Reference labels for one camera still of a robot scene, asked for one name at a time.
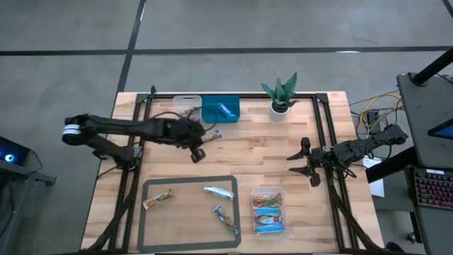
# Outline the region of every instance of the yellow cable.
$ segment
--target yellow cable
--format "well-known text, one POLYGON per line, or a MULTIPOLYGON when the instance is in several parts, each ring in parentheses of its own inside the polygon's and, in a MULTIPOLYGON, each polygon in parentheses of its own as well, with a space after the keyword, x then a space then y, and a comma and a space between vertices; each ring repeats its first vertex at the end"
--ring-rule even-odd
MULTIPOLYGON (((364 120, 363 120, 363 116, 365 115, 365 113, 368 111, 368 109, 373 105, 374 102, 378 101, 380 98, 383 98, 385 96, 393 96, 394 98, 397 98, 398 100, 401 100, 401 97, 394 94, 394 93, 388 93, 388 94, 385 94, 385 95, 382 95, 382 96, 377 96, 375 98, 373 98, 367 105, 367 107, 365 107, 365 109, 362 111, 362 113, 360 114, 360 124, 362 124, 364 127, 366 128, 370 128, 374 125, 374 123, 368 123, 368 124, 365 124, 364 120)), ((390 113, 393 113, 394 111, 397 111, 397 110, 401 110, 403 108, 403 106, 399 106, 397 109, 393 109, 391 111, 389 111, 388 113, 386 113, 384 115, 384 117, 386 117, 388 114, 390 113)))

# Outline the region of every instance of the wooden table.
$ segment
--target wooden table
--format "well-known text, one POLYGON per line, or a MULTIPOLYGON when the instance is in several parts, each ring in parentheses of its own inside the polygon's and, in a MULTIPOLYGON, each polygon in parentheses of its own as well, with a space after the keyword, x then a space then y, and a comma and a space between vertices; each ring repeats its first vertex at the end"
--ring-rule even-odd
MULTIPOLYGON (((136 95, 136 93, 119 93, 113 118, 132 119, 136 95)), ((328 98, 338 142, 355 139, 346 93, 328 92, 328 98)), ((316 170, 321 176, 321 184, 312 188, 307 177, 288 171, 290 167, 304 166, 305 159, 285 160, 300 150, 302 137, 309 137, 312 147, 319 146, 312 102, 300 100, 291 108, 287 119, 280 123, 269 120, 268 109, 268 99, 241 99, 239 122, 219 124, 216 127, 222 131, 224 138, 203 145, 202 148, 207 156, 198 164, 191 162, 188 149, 181 150, 168 145, 146 143, 129 252, 138 252, 137 235, 140 206, 143 201, 142 184, 146 180, 221 175, 233 175, 238 181, 242 243, 235 249, 196 252, 338 251, 324 170, 322 168, 316 170), (287 239, 263 242, 253 235, 250 194, 253 188, 274 186, 286 190, 287 221, 291 234, 287 239)), ((172 100, 154 99, 151 115, 164 111, 174 111, 172 100)), ((322 108, 321 117, 327 143, 330 144, 322 108)), ((108 137, 119 145, 127 144, 125 136, 109 135, 108 137)), ((114 166, 113 161, 105 161, 101 164, 99 172, 102 173, 112 166, 114 166)), ((351 169, 357 175, 356 179, 347 178, 346 180, 353 215, 372 240, 382 247, 384 244, 365 171, 359 166, 351 169)), ((110 222, 115 210, 120 176, 120 171, 111 171, 97 181, 81 248, 89 247, 110 222)), ((123 227, 124 224, 121 224, 118 245, 121 244, 123 227)), ((346 246, 350 247, 344 218, 342 218, 342 228, 346 246)))

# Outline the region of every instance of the white pot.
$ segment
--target white pot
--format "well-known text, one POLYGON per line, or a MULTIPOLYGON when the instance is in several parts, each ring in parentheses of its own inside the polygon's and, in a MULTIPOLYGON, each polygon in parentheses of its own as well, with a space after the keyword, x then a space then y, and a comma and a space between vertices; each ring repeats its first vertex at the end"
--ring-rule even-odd
POLYGON ((272 101, 270 102, 270 107, 269 107, 269 118, 274 121, 282 121, 286 118, 286 115, 289 113, 289 107, 284 113, 277 113, 274 111, 272 108, 272 101))

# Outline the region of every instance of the gray floor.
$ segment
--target gray floor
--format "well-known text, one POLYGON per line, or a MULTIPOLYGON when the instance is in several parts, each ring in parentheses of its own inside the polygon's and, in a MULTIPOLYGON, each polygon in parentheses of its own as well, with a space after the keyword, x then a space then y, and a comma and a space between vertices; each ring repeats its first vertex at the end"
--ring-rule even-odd
MULTIPOLYGON (((0 50, 125 49, 138 0, 0 0, 0 50)), ((136 48, 376 47, 453 43, 453 18, 432 0, 148 1, 136 48)), ((126 91, 260 91, 299 73, 300 91, 348 93, 350 102, 396 89, 441 52, 135 56, 126 91)), ((52 188, 35 187, 15 254, 76 251, 99 162, 85 147, 61 142, 64 117, 109 116, 123 56, 0 57, 0 135, 42 158, 52 188)), ((390 98, 377 102, 388 107, 390 98)), ((351 109, 360 112, 366 103, 351 109)), ((404 113, 398 123, 408 132, 404 113)), ((411 145, 394 148, 395 152, 411 145)), ((377 152, 384 157, 385 149, 377 152)), ((378 211, 384 240, 406 251, 407 214, 378 211)))

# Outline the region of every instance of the keyboard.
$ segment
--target keyboard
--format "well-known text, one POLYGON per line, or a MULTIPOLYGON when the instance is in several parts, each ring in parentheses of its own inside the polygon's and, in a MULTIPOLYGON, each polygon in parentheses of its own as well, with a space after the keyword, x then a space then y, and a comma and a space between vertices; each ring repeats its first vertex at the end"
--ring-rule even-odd
POLYGON ((453 173, 443 171, 414 171, 417 204, 422 206, 453 210, 453 173))

